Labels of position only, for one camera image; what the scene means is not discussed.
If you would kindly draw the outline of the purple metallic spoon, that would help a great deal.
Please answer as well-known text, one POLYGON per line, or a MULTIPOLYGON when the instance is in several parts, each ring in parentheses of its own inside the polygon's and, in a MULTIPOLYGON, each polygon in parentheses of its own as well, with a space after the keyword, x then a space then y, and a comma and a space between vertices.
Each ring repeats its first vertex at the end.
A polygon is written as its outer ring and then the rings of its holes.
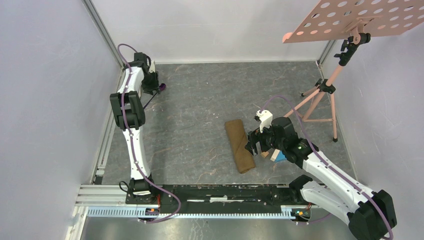
POLYGON ((146 109, 147 108, 147 106, 150 104, 150 102, 154 99, 154 97, 157 95, 157 94, 160 94, 161 92, 163 92, 165 89, 166 89, 166 84, 165 83, 161 83, 160 84, 160 86, 159 86, 159 88, 158 88, 158 91, 156 92, 156 93, 154 93, 153 94, 153 96, 149 99, 149 101, 143 106, 143 108, 144 109, 146 109))

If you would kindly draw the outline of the brown cloth napkin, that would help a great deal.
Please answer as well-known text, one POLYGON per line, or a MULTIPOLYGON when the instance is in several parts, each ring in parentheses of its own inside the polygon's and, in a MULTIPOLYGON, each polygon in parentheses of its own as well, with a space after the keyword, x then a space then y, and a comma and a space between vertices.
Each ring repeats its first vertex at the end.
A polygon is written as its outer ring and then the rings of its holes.
POLYGON ((252 154, 245 149, 248 143, 247 134, 241 119, 234 119, 225 122, 225 131, 227 133, 231 151, 237 171, 245 174, 256 167, 252 154))

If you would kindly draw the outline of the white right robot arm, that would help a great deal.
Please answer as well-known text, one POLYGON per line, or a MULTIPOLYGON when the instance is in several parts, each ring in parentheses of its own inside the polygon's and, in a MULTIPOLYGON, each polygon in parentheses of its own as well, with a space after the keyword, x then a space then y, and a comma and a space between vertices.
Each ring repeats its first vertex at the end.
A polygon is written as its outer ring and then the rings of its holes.
POLYGON ((311 176, 301 175, 289 184, 289 199, 304 201, 339 218, 357 240, 392 240, 397 225, 391 195, 378 192, 350 177, 307 138, 298 136, 288 117, 258 114, 259 127, 247 133, 245 148, 257 155, 275 149, 311 176))

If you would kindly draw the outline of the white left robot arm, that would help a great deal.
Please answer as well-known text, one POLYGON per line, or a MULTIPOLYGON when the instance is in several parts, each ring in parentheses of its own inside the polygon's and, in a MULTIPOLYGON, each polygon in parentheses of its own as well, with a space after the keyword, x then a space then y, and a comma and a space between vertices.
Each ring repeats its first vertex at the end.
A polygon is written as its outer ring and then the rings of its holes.
POLYGON ((109 100, 114 121, 127 143, 131 167, 128 194, 151 204, 157 198, 157 190, 152 186, 151 170, 145 157, 143 125, 146 115, 139 91, 154 96, 161 92, 161 85, 155 62, 143 52, 134 53, 124 73, 124 82, 109 100))

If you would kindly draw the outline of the small tan wooden cube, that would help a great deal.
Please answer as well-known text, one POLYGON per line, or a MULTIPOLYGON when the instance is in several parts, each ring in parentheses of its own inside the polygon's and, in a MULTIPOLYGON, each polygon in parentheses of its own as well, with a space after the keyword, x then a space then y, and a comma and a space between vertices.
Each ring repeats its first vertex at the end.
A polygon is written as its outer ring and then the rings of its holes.
POLYGON ((265 151, 265 152, 262 152, 260 155, 261 155, 263 158, 266 158, 266 157, 269 155, 269 152, 268 152, 268 151, 265 151))

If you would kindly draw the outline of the cream wooden block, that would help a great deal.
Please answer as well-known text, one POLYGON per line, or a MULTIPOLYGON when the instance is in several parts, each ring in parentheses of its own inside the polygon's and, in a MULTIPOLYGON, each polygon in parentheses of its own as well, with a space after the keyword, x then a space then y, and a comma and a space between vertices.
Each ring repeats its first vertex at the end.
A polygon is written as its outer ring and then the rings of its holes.
POLYGON ((270 157, 270 160, 273 161, 273 162, 278 161, 278 156, 279 156, 280 152, 281 152, 280 150, 275 149, 274 152, 272 153, 271 157, 270 157))

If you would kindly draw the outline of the blue wooden triangle block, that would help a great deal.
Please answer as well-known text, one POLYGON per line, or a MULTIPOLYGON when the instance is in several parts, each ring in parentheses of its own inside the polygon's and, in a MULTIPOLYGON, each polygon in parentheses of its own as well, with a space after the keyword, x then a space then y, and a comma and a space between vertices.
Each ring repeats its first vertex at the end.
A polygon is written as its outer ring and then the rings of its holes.
POLYGON ((275 162, 285 161, 286 159, 286 156, 280 151, 275 158, 275 162))

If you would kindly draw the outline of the pink music stand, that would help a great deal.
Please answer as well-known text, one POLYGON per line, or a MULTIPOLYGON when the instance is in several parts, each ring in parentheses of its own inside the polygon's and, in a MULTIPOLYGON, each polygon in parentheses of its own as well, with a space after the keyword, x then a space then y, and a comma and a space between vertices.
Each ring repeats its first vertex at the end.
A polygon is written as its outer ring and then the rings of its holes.
POLYGON ((331 105, 334 142, 338 141, 334 82, 357 49, 376 37, 398 36, 424 21, 422 0, 320 0, 301 24, 283 36, 284 44, 326 41, 317 60, 321 80, 304 93, 296 109, 312 101, 302 115, 310 115, 327 93, 331 105))

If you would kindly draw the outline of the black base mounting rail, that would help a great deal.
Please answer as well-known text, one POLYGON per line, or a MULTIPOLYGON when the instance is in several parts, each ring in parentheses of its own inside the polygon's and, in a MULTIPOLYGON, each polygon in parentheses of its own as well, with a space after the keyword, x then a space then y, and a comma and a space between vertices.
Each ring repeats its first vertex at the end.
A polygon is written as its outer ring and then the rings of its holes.
POLYGON ((287 184, 195 184, 162 186, 152 194, 127 193, 130 205, 158 204, 161 214, 277 214, 281 206, 307 206, 287 184))

